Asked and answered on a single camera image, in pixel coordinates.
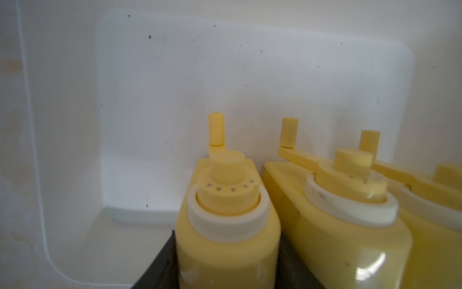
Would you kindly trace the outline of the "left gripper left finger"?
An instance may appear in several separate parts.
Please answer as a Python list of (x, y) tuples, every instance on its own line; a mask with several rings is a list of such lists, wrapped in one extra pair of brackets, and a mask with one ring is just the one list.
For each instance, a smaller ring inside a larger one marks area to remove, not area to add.
[(172, 231), (158, 255), (131, 287), (132, 289), (178, 289), (179, 265), (176, 236)]

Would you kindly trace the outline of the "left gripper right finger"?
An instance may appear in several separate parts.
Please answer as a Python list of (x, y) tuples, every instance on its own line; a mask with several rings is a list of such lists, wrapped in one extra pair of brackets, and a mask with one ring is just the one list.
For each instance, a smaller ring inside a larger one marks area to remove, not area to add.
[(277, 259), (275, 289), (324, 289), (308, 269), (291, 243), (281, 233)]

